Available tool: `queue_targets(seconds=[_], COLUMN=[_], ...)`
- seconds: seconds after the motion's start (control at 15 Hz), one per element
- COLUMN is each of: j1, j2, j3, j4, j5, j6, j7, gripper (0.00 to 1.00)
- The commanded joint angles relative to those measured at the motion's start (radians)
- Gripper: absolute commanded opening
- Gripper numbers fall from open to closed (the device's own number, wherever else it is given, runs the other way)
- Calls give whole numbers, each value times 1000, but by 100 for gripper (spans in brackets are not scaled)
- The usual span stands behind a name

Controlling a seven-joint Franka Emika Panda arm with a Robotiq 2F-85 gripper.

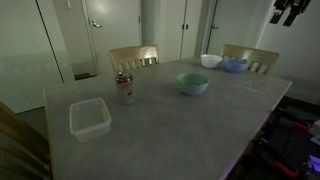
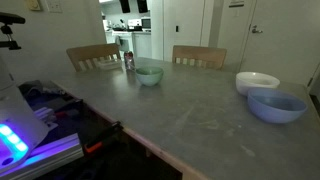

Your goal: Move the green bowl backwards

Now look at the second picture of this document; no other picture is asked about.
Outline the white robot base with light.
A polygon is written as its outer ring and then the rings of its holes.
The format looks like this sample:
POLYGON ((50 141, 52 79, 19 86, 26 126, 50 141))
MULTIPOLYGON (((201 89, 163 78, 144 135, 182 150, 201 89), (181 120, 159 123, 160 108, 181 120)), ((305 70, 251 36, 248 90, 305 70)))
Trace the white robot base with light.
POLYGON ((48 132, 0 60, 0 172, 23 163, 48 132))

